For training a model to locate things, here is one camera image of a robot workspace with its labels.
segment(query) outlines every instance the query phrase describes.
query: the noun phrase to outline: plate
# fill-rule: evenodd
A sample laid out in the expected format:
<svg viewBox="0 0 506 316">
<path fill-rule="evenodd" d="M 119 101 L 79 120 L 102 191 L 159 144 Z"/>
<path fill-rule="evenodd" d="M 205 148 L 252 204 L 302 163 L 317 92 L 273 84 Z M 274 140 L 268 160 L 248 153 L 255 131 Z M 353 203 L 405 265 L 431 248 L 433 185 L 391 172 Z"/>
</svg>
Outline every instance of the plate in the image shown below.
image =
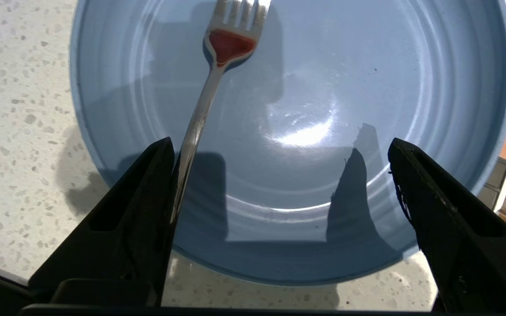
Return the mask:
<svg viewBox="0 0 506 316">
<path fill-rule="evenodd" d="M 213 1 L 81 0 L 72 92 L 112 186 L 152 142 L 175 150 L 209 72 Z M 273 0 L 259 47 L 227 70 L 174 248 L 218 272 L 329 284 L 416 252 L 388 174 L 394 137 L 476 193 L 506 132 L 499 0 Z"/>
</svg>

